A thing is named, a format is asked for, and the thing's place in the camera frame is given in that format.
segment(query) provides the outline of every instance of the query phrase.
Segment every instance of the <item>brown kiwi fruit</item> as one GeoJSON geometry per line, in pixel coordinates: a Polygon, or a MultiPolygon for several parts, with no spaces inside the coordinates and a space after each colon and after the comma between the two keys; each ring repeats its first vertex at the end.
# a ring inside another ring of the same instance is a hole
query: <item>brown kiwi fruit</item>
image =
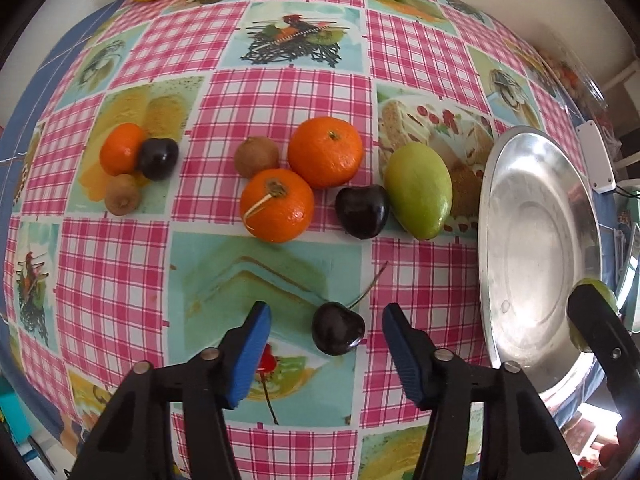
{"type": "Polygon", "coordinates": [[[108,182],[104,205],[109,213],[124,216],[138,208],[141,198],[136,179],[130,174],[123,173],[114,176],[108,182]]]}
{"type": "Polygon", "coordinates": [[[279,168],[280,150],[268,137],[247,137],[236,149],[234,165],[240,176],[252,178],[262,170],[279,168]]]}

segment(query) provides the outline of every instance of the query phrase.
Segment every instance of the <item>tangerine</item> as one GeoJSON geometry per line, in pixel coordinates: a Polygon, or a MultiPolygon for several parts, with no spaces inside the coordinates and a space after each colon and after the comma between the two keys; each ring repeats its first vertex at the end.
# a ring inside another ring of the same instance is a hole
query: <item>tangerine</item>
{"type": "Polygon", "coordinates": [[[287,159],[291,169],[316,189],[346,184],[358,171],[364,147],[347,121],[315,117],[291,136],[287,159]]]}
{"type": "Polygon", "coordinates": [[[277,244],[288,242],[311,224],[314,192],[293,171],[263,170],[244,188],[240,215],[256,238],[277,244]]]}
{"type": "Polygon", "coordinates": [[[116,126],[100,149],[100,165],[104,172],[111,176],[133,173],[138,164],[140,146],[145,139],[145,131],[137,124],[116,126]]]}

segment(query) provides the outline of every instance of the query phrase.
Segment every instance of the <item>stainless steel tray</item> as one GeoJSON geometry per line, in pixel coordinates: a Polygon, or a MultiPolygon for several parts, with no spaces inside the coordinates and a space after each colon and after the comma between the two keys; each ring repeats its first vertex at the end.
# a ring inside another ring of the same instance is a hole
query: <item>stainless steel tray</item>
{"type": "Polygon", "coordinates": [[[517,361],[543,399],[568,395],[593,363],[569,340],[566,317],[575,283],[600,278],[588,193],[560,147],[528,126],[505,132],[486,165],[478,222],[484,336],[492,365],[517,361]]]}

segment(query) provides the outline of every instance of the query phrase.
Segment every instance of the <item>screw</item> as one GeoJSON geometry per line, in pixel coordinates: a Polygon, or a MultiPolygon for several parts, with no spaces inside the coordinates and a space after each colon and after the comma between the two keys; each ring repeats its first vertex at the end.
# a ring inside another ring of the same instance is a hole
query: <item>screw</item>
{"type": "Polygon", "coordinates": [[[220,350],[217,348],[205,348],[202,352],[200,352],[200,357],[202,357],[205,361],[213,361],[213,359],[217,359],[220,355],[220,350]]]}
{"type": "Polygon", "coordinates": [[[520,365],[516,361],[505,361],[503,364],[504,369],[512,374],[517,374],[520,370],[522,370],[522,368],[520,368],[520,365]]]}
{"type": "Polygon", "coordinates": [[[151,365],[147,361],[140,361],[133,365],[133,371],[139,375],[146,374],[151,370],[151,365]]]}
{"type": "Polygon", "coordinates": [[[436,356],[438,361],[451,361],[453,359],[453,352],[446,348],[438,348],[433,355],[436,356]]]}

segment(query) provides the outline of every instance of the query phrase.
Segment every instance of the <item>pink checkered tablecloth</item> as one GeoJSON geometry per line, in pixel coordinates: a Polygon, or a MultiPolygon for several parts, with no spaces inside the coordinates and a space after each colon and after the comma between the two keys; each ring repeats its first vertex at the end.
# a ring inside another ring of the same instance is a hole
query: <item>pink checkered tablecloth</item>
{"type": "MultiPolygon", "coordinates": [[[[377,478],[372,471],[391,467],[381,457],[421,442],[429,417],[402,391],[384,306],[398,302],[436,345],[488,364],[474,196],[492,143],[520,117],[500,101],[494,71],[520,86],[530,126],[584,171],[566,107],[531,59],[539,58],[526,42],[457,0],[124,2],[60,81],[26,156],[2,280],[14,358],[68,420],[91,430],[88,414],[101,408],[87,391],[115,391],[140,360],[188,360],[241,322],[245,303],[271,298],[280,368],[269,388],[280,425],[259,383],[227,413],[242,477],[377,478]],[[280,41],[309,25],[313,35],[280,41]],[[315,192],[311,227],[297,240],[276,247],[249,235],[236,148],[268,136],[284,154],[298,124],[326,115],[361,134],[354,186],[381,182],[389,153],[409,140],[449,143],[449,169],[464,171],[436,238],[418,242],[395,221],[374,240],[350,238],[335,189],[315,192]],[[180,159],[169,181],[143,187],[138,211],[116,218],[102,200],[97,153],[104,133],[128,121],[177,139],[180,159]],[[282,328],[292,309],[307,315],[322,298],[357,297],[386,262],[359,306],[367,334],[355,352],[329,358],[306,326],[282,328]]],[[[188,475],[179,405],[172,429],[188,475]]],[[[478,452],[474,431],[469,456],[478,452]]]]}

